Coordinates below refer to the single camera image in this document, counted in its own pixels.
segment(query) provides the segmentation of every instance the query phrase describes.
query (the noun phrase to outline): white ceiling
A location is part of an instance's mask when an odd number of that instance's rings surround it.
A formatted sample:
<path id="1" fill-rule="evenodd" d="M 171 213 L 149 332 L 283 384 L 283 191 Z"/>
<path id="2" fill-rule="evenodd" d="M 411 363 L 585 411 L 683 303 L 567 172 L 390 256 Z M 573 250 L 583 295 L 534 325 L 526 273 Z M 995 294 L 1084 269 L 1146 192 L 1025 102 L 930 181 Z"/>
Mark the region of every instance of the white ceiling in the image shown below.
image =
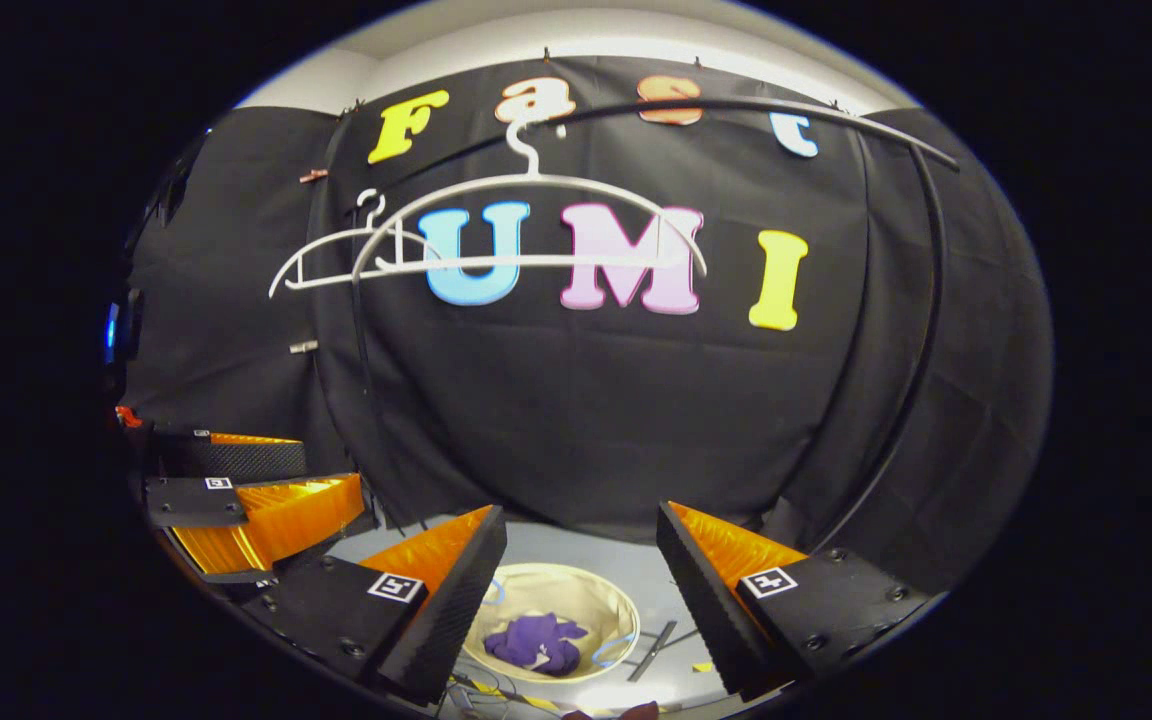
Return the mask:
<path id="1" fill-rule="evenodd" d="M 491 20 L 577 8 L 649 10 L 704 20 L 794 50 L 795 53 L 812 58 L 820 65 L 865 83 L 900 105 L 916 105 L 900 88 L 826 41 L 819 41 L 801 29 L 786 24 L 785 20 L 723 0 L 431 0 L 387 15 L 371 26 L 340 38 L 332 46 L 384 60 L 408 47 L 420 45 L 422 41 Z"/>

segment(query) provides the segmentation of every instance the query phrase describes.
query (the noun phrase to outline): hanger hook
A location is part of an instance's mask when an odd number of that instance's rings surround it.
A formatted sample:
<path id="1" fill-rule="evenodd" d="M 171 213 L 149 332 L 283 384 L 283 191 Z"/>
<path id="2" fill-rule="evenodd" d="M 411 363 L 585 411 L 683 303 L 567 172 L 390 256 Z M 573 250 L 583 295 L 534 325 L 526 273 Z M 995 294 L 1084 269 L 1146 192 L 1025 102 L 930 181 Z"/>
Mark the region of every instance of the hanger hook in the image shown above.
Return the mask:
<path id="1" fill-rule="evenodd" d="M 367 190 L 358 194 L 358 199 L 355 202 L 355 207 L 362 209 L 362 204 L 364 204 L 364 202 L 366 202 L 369 197 L 376 197 L 376 210 L 372 210 L 370 211 L 370 213 L 367 213 L 367 225 L 365 229 L 370 230 L 372 228 L 371 222 L 372 220 L 376 219 L 376 215 L 379 215 L 385 211 L 385 196 L 377 192 L 376 188 L 370 187 L 367 188 Z"/>
<path id="2" fill-rule="evenodd" d="M 544 120 L 540 112 L 536 108 L 526 108 L 509 122 L 509 128 L 503 132 L 503 141 L 508 143 L 509 147 L 517 152 L 518 156 L 526 158 L 526 174 L 529 176 L 540 173 L 540 154 L 524 141 L 518 141 L 518 131 L 531 123 L 538 122 L 538 120 Z"/>

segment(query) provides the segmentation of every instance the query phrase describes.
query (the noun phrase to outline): yellow letter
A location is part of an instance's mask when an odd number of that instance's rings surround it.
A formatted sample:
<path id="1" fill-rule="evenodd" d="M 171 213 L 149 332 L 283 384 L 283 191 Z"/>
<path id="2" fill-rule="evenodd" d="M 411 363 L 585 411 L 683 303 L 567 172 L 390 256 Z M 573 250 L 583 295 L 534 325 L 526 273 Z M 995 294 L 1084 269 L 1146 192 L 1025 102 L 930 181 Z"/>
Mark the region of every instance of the yellow letter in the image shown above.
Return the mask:
<path id="1" fill-rule="evenodd" d="M 450 98 L 447 91 L 438 90 L 381 109 L 384 124 L 380 126 L 380 139 L 376 142 L 376 150 L 367 156 L 367 164 L 374 165 L 411 150 L 412 142 L 407 139 L 407 131 L 417 135 L 429 126 L 429 109 L 442 108 Z"/>
<path id="2" fill-rule="evenodd" d="M 758 243 L 767 252 L 767 265 L 763 271 L 763 294 L 758 304 L 749 309 L 749 321 L 756 328 L 791 331 L 799 324 L 799 314 L 794 311 L 794 286 L 808 243 L 787 232 L 760 232 Z"/>
<path id="3" fill-rule="evenodd" d="M 570 115 L 576 104 L 567 96 L 567 81 L 556 77 L 535 77 L 505 88 L 506 97 L 497 106 L 497 119 L 510 123 L 522 111 L 536 108 L 544 119 Z"/>

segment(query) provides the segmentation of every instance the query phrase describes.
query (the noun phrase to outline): letter i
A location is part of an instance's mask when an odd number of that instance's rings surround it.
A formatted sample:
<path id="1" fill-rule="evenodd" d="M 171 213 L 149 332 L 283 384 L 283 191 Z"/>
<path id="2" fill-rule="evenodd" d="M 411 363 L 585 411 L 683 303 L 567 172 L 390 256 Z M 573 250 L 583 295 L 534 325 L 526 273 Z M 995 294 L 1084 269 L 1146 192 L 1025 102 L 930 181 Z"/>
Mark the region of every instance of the letter i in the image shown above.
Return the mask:
<path id="1" fill-rule="evenodd" d="M 799 324 L 794 310 L 794 290 L 799 279 L 799 260 L 806 258 L 808 243 L 787 232 L 760 232 L 758 243 L 767 252 L 763 271 L 763 293 L 749 309 L 756 328 L 791 331 Z"/>

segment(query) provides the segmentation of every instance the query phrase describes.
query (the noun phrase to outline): black metal bar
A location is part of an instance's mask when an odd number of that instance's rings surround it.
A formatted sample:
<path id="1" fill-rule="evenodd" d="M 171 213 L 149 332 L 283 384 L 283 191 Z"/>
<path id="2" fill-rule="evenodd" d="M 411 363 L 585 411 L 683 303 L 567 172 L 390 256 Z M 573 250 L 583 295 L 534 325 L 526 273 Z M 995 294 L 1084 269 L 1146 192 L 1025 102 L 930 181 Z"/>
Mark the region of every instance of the black metal bar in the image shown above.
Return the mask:
<path id="1" fill-rule="evenodd" d="M 682 641 L 691 639 L 692 635 L 699 635 L 699 634 L 700 634 L 700 628 L 696 628 L 691 632 L 688 632 L 687 635 L 682 635 L 681 638 L 675 638 L 672 642 L 668 642 L 668 643 L 664 644 L 662 646 L 660 646 L 660 650 L 668 650 L 668 649 L 670 649 L 673 646 L 676 646 L 676 644 L 681 643 Z"/>
<path id="2" fill-rule="evenodd" d="M 652 643 L 652 650 L 647 652 L 647 655 L 639 662 L 639 666 L 635 667 L 634 674 L 630 675 L 631 683 L 639 682 L 641 676 L 649 670 L 649 667 L 652 666 L 652 661 L 655 660 L 655 655 L 660 655 L 664 642 L 669 639 L 669 632 L 673 632 L 673 629 L 675 629 L 675 626 L 677 624 L 677 620 L 669 620 L 668 623 L 664 624 L 664 630 L 660 632 L 659 637 L 657 637 L 657 642 Z"/>
<path id="3" fill-rule="evenodd" d="M 904 400 L 896 410 L 896 419 L 892 422 L 892 430 L 882 441 L 882 450 L 879 452 L 878 460 L 874 461 L 874 469 L 870 473 L 869 483 L 861 490 L 861 494 L 851 501 L 844 514 L 835 520 L 824 537 L 814 544 L 809 555 L 814 555 L 826 548 L 838 530 L 847 524 L 848 520 L 856 514 L 856 510 L 864 505 L 870 493 L 878 487 L 879 480 L 890 468 L 896 450 L 900 450 L 901 441 L 905 439 L 905 430 L 909 429 L 910 416 L 914 415 L 914 407 L 918 404 L 922 396 L 927 369 L 932 364 L 932 348 L 937 342 L 937 329 L 940 327 L 941 301 L 945 296 L 945 266 L 948 264 L 948 243 L 945 241 L 945 211 L 941 209 L 941 196 L 937 195 L 937 183 L 932 181 L 932 172 L 927 167 L 927 159 L 923 158 L 923 151 L 918 146 L 910 146 L 910 154 L 914 156 L 914 165 L 918 167 L 918 177 L 923 183 L 923 195 L 927 197 L 927 215 L 932 225 L 932 290 L 927 312 L 927 328 L 923 332 L 923 347 L 918 354 L 918 363 L 914 365 L 914 373 L 910 374 L 909 386 L 905 387 Z"/>
<path id="4" fill-rule="evenodd" d="M 947 152 L 932 147 L 927 142 L 919 141 L 908 132 L 901 132 L 896 128 L 889 128 L 882 123 L 877 123 L 874 120 L 869 120 L 864 118 L 856 118 L 855 115 L 849 115 L 842 113 L 840 109 L 824 108 L 820 105 L 809 105 L 806 103 L 796 103 L 791 100 L 774 100 L 771 97 L 687 97 L 687 99 L 681 100 L 652 100 L 650 103 L 626 103 L 621 105 L 607 105 L 604 108 L 592 108 L 582 109 L 579 113 L 573 113 L 571 115 L 564 115 L 563 118 L 551 118 L 548 120 L 540 120 L 536 123 L 538 126 L 545 127 L 558 127 L 566 126 L 570 123 L 585 122 L 585 120 L 593 120 L 598 118 L 612 118 L 612 115 L 627 115 L 630 113 L 645 113 L 650 109 L 753 109 L 761 111 L 761 113 L 794 113 L 797 115 L 805 115 L 805 118 L 819 118 L 833 120 L 851 127 L 859 129 L 862 132 L 872 132 L 879 137 L 887 138 L 887 141 L 900 141 L 908 143 L 908 145 L 914 147 L 920 147 L 924 152 L 932 156 L 945 167 L 950 168 L 954 172 L 958 172 L 958 162 Z M 417 168 L 410 173 L 404 174 L 404 176 L 394 179 L 385 188 L 380 188 L 380 192 L 388 192 L 394 185 L 407 182 L 408 179 L 419 176 L 419 174 L 434 169 L 442 165 L 444 162 L 449 162 L 463 158 L 463 156 L 473 154 L 479 150 L 485 147 L 498 145 L 498 143 L 505 142 L 505 134 L 500 132 L 498 136 L 485 138 L 485 141 L 479 141 L 472 143 L 472 145 L 467 145 L 452 152 L 452 154 L 445 156 L 444 158 L 435 159 L 433 162 L 425 165 L 424 168 Z"/>

